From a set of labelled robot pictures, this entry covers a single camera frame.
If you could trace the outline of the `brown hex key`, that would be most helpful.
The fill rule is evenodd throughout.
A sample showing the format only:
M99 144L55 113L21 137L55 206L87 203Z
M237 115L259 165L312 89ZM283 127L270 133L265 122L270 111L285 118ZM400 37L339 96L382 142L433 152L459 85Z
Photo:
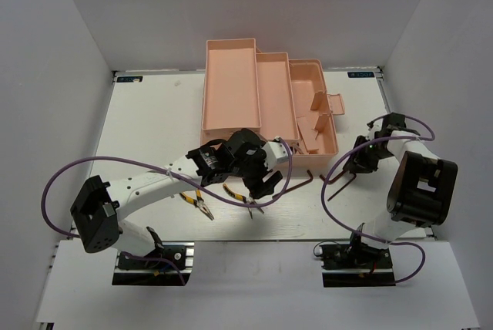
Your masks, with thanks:
M295 190L298 190L300 189L301 187L305 187L306 185L310 184L313 180L314 180L314 175L313 173L310 171L310 170L306 170L306 176L307 176L307 179L306 180L303 180L301 182L299 182L298 184L296 185L293 185L293 186L289 186L284 192L283 194L288 194L289 192L292 192L292 191L295 191Z
M343 176L345 176L346 174L348 174L348 171L347 170L342 170L341 172L339 172L337 175L329 178L327 180L327 177L324 176L323 174L320 174L319 175L319 178L326 182L328 185L331 185L331 184L335 184L340 178L342 178Z
M343 190L345 190L348 186L350 186L354 180L357 178L356 174L353 174L352 177L343 185L341 186L337 191L332 193L328 198L327 202L331 202L335 197L337 197Z

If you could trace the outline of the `pink plastic toolbox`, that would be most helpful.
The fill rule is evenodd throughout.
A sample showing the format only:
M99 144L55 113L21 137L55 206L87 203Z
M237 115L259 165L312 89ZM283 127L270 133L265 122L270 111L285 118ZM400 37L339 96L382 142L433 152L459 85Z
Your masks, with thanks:
M295 167L322 168L339 152L334 118L344 113L319 60L262 52L254 38L207 41L202 143L247 128L283 138Z

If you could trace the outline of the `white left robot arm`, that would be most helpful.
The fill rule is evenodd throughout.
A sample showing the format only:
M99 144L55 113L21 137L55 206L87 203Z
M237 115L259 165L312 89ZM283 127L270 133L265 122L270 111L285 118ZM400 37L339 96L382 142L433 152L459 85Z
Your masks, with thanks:
M158 236L149 227L129 222L130 214L197 187L221 184L229 177L240 178L254 199L269 196L282 180L275 168L289 156L280 140L264 141L252 130L241 129L228 140L211 140L189 151L163 171L114 181L90 177L70 213L85 252L94 254L111 247L153 268L163 258Z

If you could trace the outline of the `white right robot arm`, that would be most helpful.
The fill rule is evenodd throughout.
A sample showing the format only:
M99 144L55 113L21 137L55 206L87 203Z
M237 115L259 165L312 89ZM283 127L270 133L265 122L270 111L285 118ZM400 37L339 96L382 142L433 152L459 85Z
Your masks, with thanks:
M359 268L375 259L375 249L384 250L408 231L443 224L450 209L458 165L432 153L406 120L390 113L370 121L367 135L354 144L361 149L343 166L352 174L373 173L382 160L398 161L385 209L358 228L359 241L347 249L349 261Z

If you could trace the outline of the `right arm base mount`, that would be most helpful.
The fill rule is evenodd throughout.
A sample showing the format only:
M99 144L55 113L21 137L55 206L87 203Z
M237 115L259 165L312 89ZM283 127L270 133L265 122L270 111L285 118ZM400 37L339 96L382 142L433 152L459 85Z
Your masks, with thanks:
M349 243L321 241L313 249L321 263L325 288L376 288L395 286L391 254L388 249L362 251Z

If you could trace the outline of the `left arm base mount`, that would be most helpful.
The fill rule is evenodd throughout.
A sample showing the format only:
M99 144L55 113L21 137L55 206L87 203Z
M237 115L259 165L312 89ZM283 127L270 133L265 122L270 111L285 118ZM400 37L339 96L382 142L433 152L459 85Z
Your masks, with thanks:
M180 287L187 284L193 269L194 242L163 243L159 261L136 260L117 255L112 285Z

